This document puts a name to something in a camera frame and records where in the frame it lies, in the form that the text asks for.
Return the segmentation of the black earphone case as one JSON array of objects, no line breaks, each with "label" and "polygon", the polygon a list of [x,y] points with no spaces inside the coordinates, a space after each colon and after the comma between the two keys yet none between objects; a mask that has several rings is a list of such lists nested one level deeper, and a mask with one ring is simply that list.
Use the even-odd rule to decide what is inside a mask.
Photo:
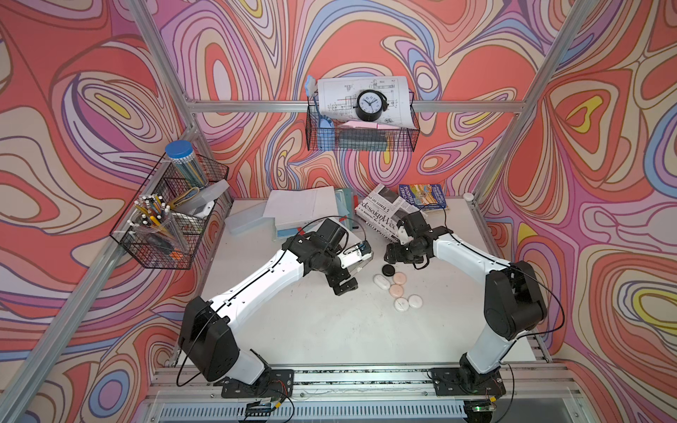
[{"label": "black earphone case", "polygon": [[385,264],[382,267],[382,274],[386,277],[391,278],[391,277],[394,276],[395,273],[396,273],[396,270],[395,270],[394,266],[391,265],[391,264]]}]

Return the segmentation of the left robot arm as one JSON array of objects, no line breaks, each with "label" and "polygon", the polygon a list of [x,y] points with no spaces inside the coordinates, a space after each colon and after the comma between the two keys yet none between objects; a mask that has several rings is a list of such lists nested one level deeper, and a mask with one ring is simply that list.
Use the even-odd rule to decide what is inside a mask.
[{"label": "left robot arm", "polygon": [[236,342],[240,327],[284,288],[312,272],[324,274],[336,296],[358,288],[356,273],[373,258],[367,240],[345,246],[351,233],[334,217],[317,221],[282,243],[257,271],[226,292],[205,300],[198,296],[185,308],[179,336],[184,362],[191,362],[207,382],[234,379],[256,384],[270,365]]}]

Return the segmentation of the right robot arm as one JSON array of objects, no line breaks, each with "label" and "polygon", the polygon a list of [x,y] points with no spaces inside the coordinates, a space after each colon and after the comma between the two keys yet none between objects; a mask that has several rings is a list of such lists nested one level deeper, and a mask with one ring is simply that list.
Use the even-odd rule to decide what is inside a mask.
[{"label": "right robot arm", "polygon": [[431,227],[419,211],[397,220],[398,240],[384,254],[387,264],[421,270],[432,258],[453,265],[484,288],[485,327],[461,356],[458,377],[474,392],[500,375],[501,361],[518,339],[535,329],[548,313],[534,270],[524,261],[508,262],[459,238],[445,226]]}]

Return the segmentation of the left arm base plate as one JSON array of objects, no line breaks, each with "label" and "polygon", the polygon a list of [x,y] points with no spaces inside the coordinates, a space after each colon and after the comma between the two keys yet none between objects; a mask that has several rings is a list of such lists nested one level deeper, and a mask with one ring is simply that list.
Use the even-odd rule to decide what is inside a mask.
[{"label": "left arm base plate", "polygon": [[252,384],[227,378],[221,387],[221,397],[226,399],[291,397],[294,390],[294,370],[265,370]]}]

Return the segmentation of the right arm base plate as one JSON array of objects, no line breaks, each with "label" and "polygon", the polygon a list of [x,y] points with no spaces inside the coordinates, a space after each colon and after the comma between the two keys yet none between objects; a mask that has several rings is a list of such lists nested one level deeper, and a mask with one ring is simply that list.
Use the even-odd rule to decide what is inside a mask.
[{"label": "right arm base plate", "polygon": [[500,398],[506,394],[500,370],[476,374],[472,367],[430,368],[428,377],[438,397]]}]

